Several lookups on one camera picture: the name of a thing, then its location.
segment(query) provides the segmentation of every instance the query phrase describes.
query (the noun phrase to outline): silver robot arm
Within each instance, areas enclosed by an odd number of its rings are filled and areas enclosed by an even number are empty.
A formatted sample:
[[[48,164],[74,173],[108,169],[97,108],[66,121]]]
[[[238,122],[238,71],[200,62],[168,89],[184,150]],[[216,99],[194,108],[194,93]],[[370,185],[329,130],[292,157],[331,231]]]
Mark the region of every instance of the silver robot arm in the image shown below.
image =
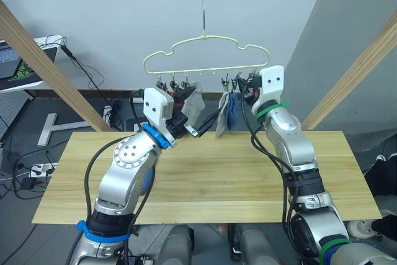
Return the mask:
[[[280,101],[283,75],[283,66],[264,68],[256,78],[245,80],[248,88],[243,96],[255,119],[263,124],[277,156],[295,174],[283,166],[290,203],[298,187],[291,219],[295,246],[308,259],[327,265],[397,264],[371,246],[350,243],[331,194],[323,186],[313,145],[303,134],[300,121]]]
[[[187,88],[176,100],[189,96]],[[83,232],[67,265],[119,264],[125,241],[132,232],[138,198],[146,173],[162,150],[177,145],[186,133],[197,136],[187,125],[187,117],[174,108],[174,98],[158,88],[145,89],[143,112],[150,125],[136,135],[121,140],[114,149],[109,170],[102,178],[95,207],[87,222],[80,221]]]

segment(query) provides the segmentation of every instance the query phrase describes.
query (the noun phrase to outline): wooden beam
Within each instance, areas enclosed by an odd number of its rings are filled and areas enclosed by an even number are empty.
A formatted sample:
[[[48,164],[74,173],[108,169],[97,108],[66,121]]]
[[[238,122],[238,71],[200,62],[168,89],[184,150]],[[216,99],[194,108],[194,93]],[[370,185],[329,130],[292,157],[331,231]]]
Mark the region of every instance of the wooden beam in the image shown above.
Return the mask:
[[[397,13],[394,13],[372,43],[343,77],[303,121],[304,130],[313,130],[397,45]]]
[[[112,131],[0,0],[0,37],[96,131]]]

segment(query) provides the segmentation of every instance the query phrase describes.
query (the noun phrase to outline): white plastic hanger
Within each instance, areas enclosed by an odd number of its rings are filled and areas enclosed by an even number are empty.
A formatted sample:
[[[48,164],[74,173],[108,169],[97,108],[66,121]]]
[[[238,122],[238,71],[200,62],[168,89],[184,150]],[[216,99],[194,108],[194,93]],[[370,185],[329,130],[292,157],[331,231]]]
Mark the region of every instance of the white plastic hanger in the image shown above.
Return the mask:
[[[269,61],[270,61],[270,53],[269,53],[269,51],[267,51],[264,47],[261,47],[261,46],[258,46],[258,45],[252,45],[252,44],[248,44],[248,45],[246,45],[245,47],[240,47],[238,41],[237,41],[236,39],[234,39],[234,38],[231,38],[231,37],[222,37],[222,36],[220,36],[220,35],[207,35],[207,34],[205,33],[205,8],[204,8],[204,0],[202,0],[202,8],[203,8],[203,35],[201,35],[201,36],[199,36],[199,37],[189,38],[189,39],[187,39],[187,40],[182,40],[182,41],[180,41],[180,42],[177,42],[177,43],[173,44],[172,47],[171,47],[171,52],[169,52],[169,53],[166,53],[166,52],[164,52],[164,51],[157,51],[157,52],[154,52],[154,53],[150,54],[149,56],[147,56],[147,57],[143,60],[143,70],[144,70],[146,73],[148,73],[148,74],[156,74],[156,75],[158,75],[158,77],[160,77],[162,74],[172,74],[172,75],[175,75],[176,73],[184,73],[184,74],[187,75],[189,72],[193,72],[193,71],[199,72],[199,74],[202,74],[204,71],[212,71],[212,72],[215,74],[215,71],[217,71],[217,70],[228,70],[228,71],[229,71],[229,70],[233,70],[233,69],[236,69],[236,68],[237,68],[237,69],[240,69],[240,70],[243,70],[243,69],[245,69],[245,68],[253,68],[254,70],[257,70],[258,68],[261,68],[261,67],[263,67],[263,66],[266,66],[266,65],[269,63]],[[263,52],[266,53],[267,61],[266,61],[265,63],[261,63],[261,64],[258,64],[258,65],[227,66],[227,67],[223,67],[223,68],[200,68],[200,69],[194,69],[194,70],[176,70],[176,71],[149,71],[149,70],[148,70],[148,67],[147,67],[146,63],[147,63],[147,61],[148,61],[150,58],[152,58],[152,57],[154,57],[154,56],[156,56],[156,55],[159,55],[159,54],[163,54],[164,56],[171,56],[171,55],[173,55],[173,54],[175,53],[175,48],[176,48],[177,46],[179,46],[179,45],[182,45],[183,43],[189,43],[189,42],[193,42],[193,41],[195,41],[195,40],[208,40],[208,39],[211,39],[211,38],[217,38],[217,39],[232,41],[232,42],[234,42],[234,43],[236,44],[236,48],[237,48],[238,50],[242,50],[242,51],[243,51],[243,50],[246,50],[246,49],[249,48],[249,47],[259,49],[259,50],[261,50],[261,51],[263,51]]]

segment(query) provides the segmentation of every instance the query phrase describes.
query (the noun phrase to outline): green cable tie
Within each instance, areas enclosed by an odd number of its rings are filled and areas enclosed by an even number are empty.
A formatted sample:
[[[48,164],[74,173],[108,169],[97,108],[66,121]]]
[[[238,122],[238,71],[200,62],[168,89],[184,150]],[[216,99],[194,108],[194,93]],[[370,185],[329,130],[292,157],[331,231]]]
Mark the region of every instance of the green cable tie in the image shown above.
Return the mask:
[[[267,107],[266,109],[260,111],[258,114],[255,115],[255,120],[258,120],[260,117],[265,115],[266,113],[270,112],[271,110],[278,108],[278,107],[288,107],[288,105],[291,103],[291,101],[286,101],[286,102],[281,102],[279,104],[272,105],[270,107]]]
[[[333,246],[337,246],[337,245],[343,245],[346,243],[350,243],[350,240],[346,239],[346,238],[338,238],[338,239],[333,239],[329,242],[327,242],[320,251],[319,254],[319,265],[324,265],[324,257],[325,257],[325,253],[328,249],[332,248]]]

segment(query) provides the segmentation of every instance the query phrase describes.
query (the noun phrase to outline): light wood tabletop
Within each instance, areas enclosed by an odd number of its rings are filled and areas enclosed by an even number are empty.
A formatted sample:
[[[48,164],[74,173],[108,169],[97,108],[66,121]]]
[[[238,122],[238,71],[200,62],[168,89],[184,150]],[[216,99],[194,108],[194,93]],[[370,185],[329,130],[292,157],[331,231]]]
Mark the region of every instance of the light wood tabletop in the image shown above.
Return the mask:
[[[381,218],[377,205],[342,132],[305,132],[314,144],[324,185],[343,220]],[[95,152],[128,132],[74,132],[33,218],[34,223],[76,224],[86,218],[84,172]],[[273,152],[264,133],[264,146]],[[248,132],[207,132],[185,137],[164,150],[156,179],[137,223],[280,222],[282,180],[256,151]],[[91,171],[92,206],[114,146]]]

